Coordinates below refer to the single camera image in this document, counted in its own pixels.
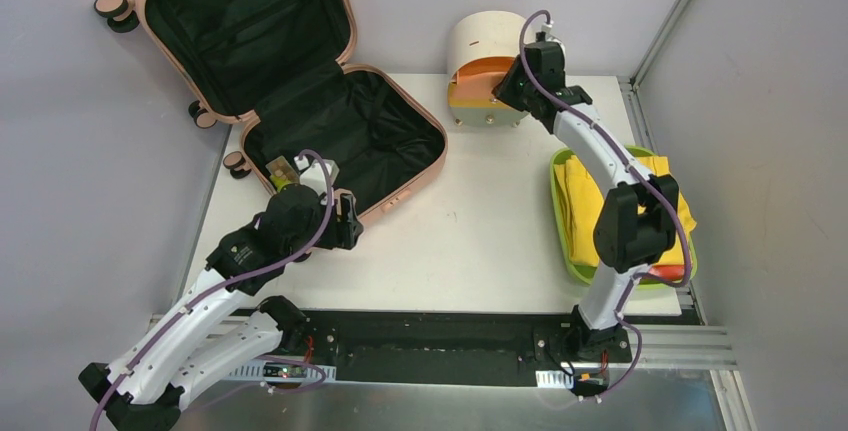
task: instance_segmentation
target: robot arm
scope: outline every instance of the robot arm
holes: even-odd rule
[[[524,47],[493,94],[512,108],[529,111],[569,146],[605,196],[594,232],[601,263],[586,297],[572,312],[561,353],[599,362],[604,350],[616,346],[621,336],[626,339],[619,312],[635,282],[674,245],[674,220],[654,193],[676,210],[678,186],[671,176],[653,176],[605,129],[592,98],[579,86],[565,85],[565,51],[551,36],[551,27],[544,25],[536,42]]]
[[[353,196],[333,195],[329,181],[337,173],[334,163],[328,167],[313,163],[301,175],[304,184],[285,186],[263,213],[224,236],[195,283],[129,351],[82,371],[80,382],[119,431],[170,429],[181,411],[233,369],[299,346],[306,317],[281,296],[265,300],[243,327],[204,343],[211,328],[283,274],[296,250],[356,245],[363,227]]]

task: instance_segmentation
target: pink suitcase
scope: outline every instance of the pink suitcase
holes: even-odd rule
[[[348,64],[348,0],[97,0],[116,32],[139,23],[185,78],[200,127],[244,123],[246,159],[269,192],[266,164],[311,148],[340,167],[366,225],[441,171],[444,128],[373,66]]]

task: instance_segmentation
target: green basket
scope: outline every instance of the green basket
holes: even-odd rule
[[[640,148],[638,146],[626,146],[626,148],[637,158],[644,156],[656,156],[649,149]],[[574,156],[574,151],[568,148],[563,148],[557,151],[551,158],[551,198],[553,199],[554,214],[556,215],[557,231],[559,232],[559,242],[562,245],[562,257],[565,259],[565,267],[568,268],[568,272],[575,278],[586,284],[591,284],[592,278],[595,277],[595,271],[598,268],[594,266],[574,264],[568,259],[568,242],[565,239],[565,223],[563,222],[562,210],[559,208],[559,199],[557,195],[557,193],[559,193],[559,187],[556,182],[554,165],[564,164],[565,161],[572,156]],[[695,243],[693,243],[691,239],[689,240],[689,250],[692,253],[692,277],[695,277],[695,272],[698,271],[698,257],[695,254]],[[639,288],[641,289],[654,289],[661,287],[664,287],[662,283],[658,283],[650,278],[645,278],[639,283]]]

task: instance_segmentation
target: white tabletop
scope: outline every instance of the white tabletop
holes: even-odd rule
[[[352,251],[318,251],[269,282],[253,306],[281,294],[298,307],[335,310],[566,313],[588,289],[565,268],[550,195],[549,161],[563,147],[532,118],[517,128],[457,127],[447,107],[447,77],[392,78],[443,123],[444,170],[427,188],[367,228]],[[607,126],[627,144],[633,134],[615,77],[571,76],[593,97]],[[240,126],[226,152],[238,150]],[[221,170],[198,237],[187,282],[225,234],[265,209],[254,177]],[[637,291],[630,314],[677,315],[672,289]]]

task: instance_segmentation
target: purple cable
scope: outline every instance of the purple cable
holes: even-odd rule
[[[627,298],[630,297],[630,293],[633,292],[633,288],[636,286],[636,283],[643,277],[650,276],[651,279],[659,281],[660,283],[665,284],[666,286],[671,286],[672,288],[682,288],[689,284],[689,279],[692,276],[692,257],[689,253],[689,241],[686,239],[686,232],[683,229],[683,223],[680,222],[680,218],[677,216],[677,211],[674,209],[674,206],[671,205],[671,203],[665,198],[665,196],[662,195],[662,193],[659,192],[659,190],[657,190],[654,186],[648,183],[648,179],[646,177],[642,176],[642,174],[639,173],[636,168],[630,165],[630,160],[628,159],[627,154],[621,148],[619,148],[618,144],[616,144],[613,137],[607,132],[606,129],[604,129],[603,126],[596,124],[592,120],[592,118],[587,116],[585,113],[574,109],[568,103],[565,103],[561,99],[554,96],[547,89],[545,89],[539,82],[539,80],[536,79],[536,77],[533,75],[533,72],[530,69],[530,65],[527,63],[527,54],[524,50],[524,36],[527,33],[527,29],[530,27],[530,24],[533,22],[533,20],[542,15],[545,16],[545,19],[548,24],[551,23],[551,13],[549,11],[544,9],[536,11],[535,13],[530,15],[529,18],[527,18],[527,21],[525,21],[524,26],[521,28],[521,35],[518,39],[518,55],[521,59],[521,64],[524,67],[524,73],[527,75],[527,78],[530,80],[531,83],[533,83],[533,87],[535,87],[536,90],[539,91],[539,93],[541,93],[544,97],[548,98],[555,105],[571,113],[572,115],[577,116],[578,119],[591,126],[592,129],[597,131],[597,133],[604,139],[604,141],[609,144],[613,152],[615,152],[616,156],[618,156],[618,159],[620,159],[621,162],[627,167],[627,170],[630,172],[630,174],[634,178],[636,178],[643,186],[645,186],[645,189],[647,189],[648,192],[651,193],[651,195],[653,195],[657,199],[657,201],[660,202],[663,208],[665,208],[665,210],[671,216],[671,219],[674,222],[674,229],[677,232],[677,237],[678,239],[680,239],[680,244],[683,248],[683,278],[680,281],[671,281],[660,276],[651,275],[647,272],[636,273],[630,277],[630,281],[627,283],[627,287],[624,289],[624,293],[621,295],[621,299],[619,299],[615,307],[615,319],[622,327],[633,331],[633,334],[636,335],[636,353],[633,356],[633,361],[630,363],[630,366],[627,368],[621,378],[619,378],[615,383],[613,383],[606,391],[598,395],[598,397],[601,397],[618,387],[618,385],[621,384],[622,381],[624,381],[628,376],[630,376],[630,373],[633,371],[634,368],[636,368],[636,363],[639,362],[639,358],[642,356],[642,333],[636,326],[633,326],[632,324],[624,321],[624,318],[622,317],[622,310],[624,309],[624,305],[627,303]]]
[[[222,288],[225,288],[232,284],[240,283],[248,279],[255,278],[265,273],[270,273],[271,271],[275,271],[277,269],[282,268],[283,266],[290,264],[297,258],[303,256],[307,251],[309,251],[309,249],[312,248],[312,246],[314,246],[315,243],[318,242],[318,240],[321,238],[321,235],[324,234],[324,230],[327,229],[327,224],[330,221],[330,216],[333,214],[333,181],[332,178],[330,178],[330,172],[327,169],[327,163],[324,162],[324,160],[321,158],[320,155],[318,155],[318,153],[312,151],[311,149],[304,149],[300,152],[299,157],[303,156],[311,156],[313,159],[315,159],[315,161],[318,162],[318,164],[321,166],[321,171],[324,173],[324,182],[327,184],[327,206],[324,209],[324,218],[321,220],[321,225],[318,226],[318,230],[315,232],[315,235],[312,236],[312,238],[306,244],[304,244],[303,247],[298,249],[297,252],[289,255],[285,259],[282,259],[273,264],[269,264],[268,266],[259,268],[255,271],[251,271],[249,273],[230,278],[224,282],[218,283],[215,286],[210,287],[202,293],[199,293],[193,300],[189,301],[188,304],[185,305],[185,308],[188,311],[194,309],[194,307],[199,302],[206,299],[207,296],[217,292]],[[138,363],[144,358],[144,356],[148,352],[150,352],[151,349],[153,349],[153,346],[156,345],[156,343],[159,342],[160,339],[162,339],[162,336],[164,336],[165,333],[167,333],[168,330],[170,330],[183,316],[183,313],[177,313],[172,316],[171,319],[169,319],[168,322],[166,322],[159,329],[159,331],[157,331],[156,334],[154,334],[150,338],[150,340],[148,340],[147,343],[145,343],[144,346],[142,346],[141,349],[138,350],[138,353],[130,360],[129,363],[127,363],[126,369],[128,371],[132,371],[133,368],[135,368],[135,366],[138,365]],[[103,397],[100,399],[100,402],[97,403],[97,409],[94,411],[94,415],[91,417],[91,423],[88,426],[89,431],[97,431],[97,422],[100,420],[100,415],[103,414],[103,410],[106,409],[106,403],[109,402],[109,398],[111,398],[115,391],[118,390],[118,388],[121,386],[121,383],[124,382],[124,379],[126,377],[126,374],[118,375],[117,379],[115,379],[115,382],[112,383],[112,386],[110,386],[109,389],[106,390],[106,393],[103,394]]]
[[[265,359],[267,361],[272,361],[272,362],[280,363],[280,364],[287,364],[289,366],[300,366],[302,368],[311,369],[311,370],[315,371],[316,373],[318,373],[319,376],[321,376],[321,378],[318,379],[318,381],[315,381],[314,383],[309,383],[305,386],[301,385],[297,388],[292,388],[292,389],[269,388],[273,391],[274,394],[297,394],[297,393],[304,393],[306,391],[312,391],[313,389],[317,388],[318,386],[321,386],[322,384],[324,384],[324,381],[327,380],[327,373],[324,372],[324,370],[321,369],[321,367],[316,366],[316,365],[311,364],[311,363],[306,363],[306,362],[303,362],[303,361],[294,361],[294,360],[291,360],[291,359],[279,358],[277,356],[270,356],[270,355],[259,356],[259,359]],[[244,391],[245,389],[252,388],[254,386],[256,386],[255,383],[243,384],[243,385],[241,385],[241,386],[239,386],[235,389],[230,390],[228,393],[224,394],[223,396],[219,396],[219,397],[213,399],[212,401],[204,404],[203,406],[200,406],[200,407],[197,407],[197,408],[189,408],[185,412],[186,413],[194,413],[194,412],[197,412],[197,411],[203,411],[204,409],[209,409],[212,406],[215,406],[216,404],[220,403],[221,401],[227,400],[227,399],[235,396],[236,394]]]

